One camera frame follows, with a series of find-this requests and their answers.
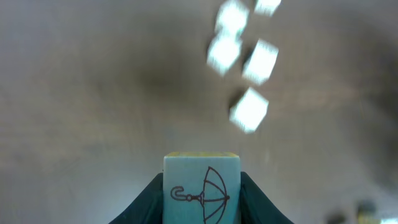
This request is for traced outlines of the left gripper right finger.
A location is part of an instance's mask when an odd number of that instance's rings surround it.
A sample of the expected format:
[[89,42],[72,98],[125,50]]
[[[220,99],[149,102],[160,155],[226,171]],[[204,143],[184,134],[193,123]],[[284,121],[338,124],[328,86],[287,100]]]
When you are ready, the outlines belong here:
[[241,172],[239,206],[242,224],[293,224],[246,172]]

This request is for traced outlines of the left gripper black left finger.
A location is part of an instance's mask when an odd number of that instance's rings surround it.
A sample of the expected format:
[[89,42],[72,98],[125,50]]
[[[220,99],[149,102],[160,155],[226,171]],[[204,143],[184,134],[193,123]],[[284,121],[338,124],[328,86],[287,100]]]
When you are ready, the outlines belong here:
[[163,173],[158,173],[109,224],[162,224],[163,205]]

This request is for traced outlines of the blue edged wooden block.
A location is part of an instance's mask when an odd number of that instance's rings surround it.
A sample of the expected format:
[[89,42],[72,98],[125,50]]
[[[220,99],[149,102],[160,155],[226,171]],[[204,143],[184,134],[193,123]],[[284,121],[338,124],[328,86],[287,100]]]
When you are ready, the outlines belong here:
[[164,223],[241,222],[241,161],[232,152],[171,152],[164,157]]

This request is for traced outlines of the yellow edged wooden block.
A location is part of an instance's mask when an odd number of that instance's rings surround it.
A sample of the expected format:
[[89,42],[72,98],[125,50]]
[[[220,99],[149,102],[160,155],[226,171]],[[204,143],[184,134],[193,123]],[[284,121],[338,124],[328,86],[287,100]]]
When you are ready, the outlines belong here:
[[229,120],[249,134],[256,131],[267,114],[269,101],[253,88],[248,88],[229,110]]

